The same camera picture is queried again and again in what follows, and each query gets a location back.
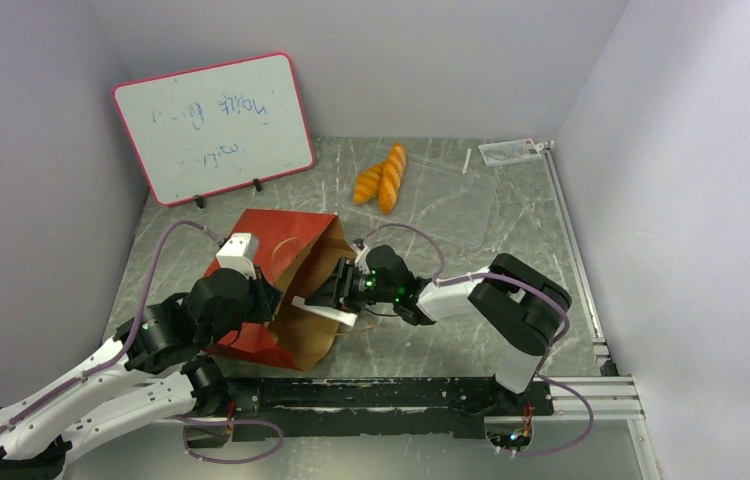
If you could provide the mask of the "white handled metal tongs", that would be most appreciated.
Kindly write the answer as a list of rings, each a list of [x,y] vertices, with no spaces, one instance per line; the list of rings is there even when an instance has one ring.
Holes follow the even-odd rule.
[[[353,327],[358,318],[358,315],[356,313],[344,312],[336,308],[325,306],[307,305],[305,303],[305,299],[299,296],[295,296],[292,299],[291,304],[294,307],[305,312],[335,321],[349,327]]]

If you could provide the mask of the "red paper bag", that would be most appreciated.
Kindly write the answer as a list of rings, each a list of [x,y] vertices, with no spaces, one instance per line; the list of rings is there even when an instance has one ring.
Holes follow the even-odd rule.
[[[244,323],[206,349],[225,358],[307,372],[332,347],[340,323],[292,304],[315,293],[342,258],[354,252],[339,217],[332,213],[245,210],[232,231],[259,241],[254,261],[271,285],[284,293],[274,319]]]

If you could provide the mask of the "small striped orange croissant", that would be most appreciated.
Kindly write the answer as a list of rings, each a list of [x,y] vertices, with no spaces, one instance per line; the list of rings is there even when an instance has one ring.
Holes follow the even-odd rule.
[[[384,165],[380,163],[373,165],[358,174],[355,179],[352,197],[352,201],[355,205],[369,202],[379,195],[383,169]]]

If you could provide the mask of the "long orange baguette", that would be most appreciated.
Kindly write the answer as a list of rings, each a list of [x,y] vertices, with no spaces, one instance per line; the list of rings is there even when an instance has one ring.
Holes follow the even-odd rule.
[[[403,175],[407,168],[405,146],[402,143],[394,144],[381,166],[378,204],[381,212],[388,214],[397,204]]]

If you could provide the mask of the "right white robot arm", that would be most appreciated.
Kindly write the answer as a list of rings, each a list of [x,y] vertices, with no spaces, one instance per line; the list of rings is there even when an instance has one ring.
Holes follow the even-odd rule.
[[[529,399],[529,383],[559,333],[571,296],[516,257],[501,253],[475,272],[448,279],[413,274],[387,245],[367,247],[355,260],[342,258],[317,290],[294,297],[293,306],[351,326],[359,312],[388,304],[413,326],[478,314],[507,342],[490,391],[493,406],[513,414]]]

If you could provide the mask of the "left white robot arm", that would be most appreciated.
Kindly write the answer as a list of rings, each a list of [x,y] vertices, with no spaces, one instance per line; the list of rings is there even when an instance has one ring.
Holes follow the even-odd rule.
[[[57,479],[88,451],[157,420],[229,408],[228,382],[204,352],[243,324],[272,320],[282,298],[261,273],[221,268],[141,305],[81,364],[0,407],[0,479]]]

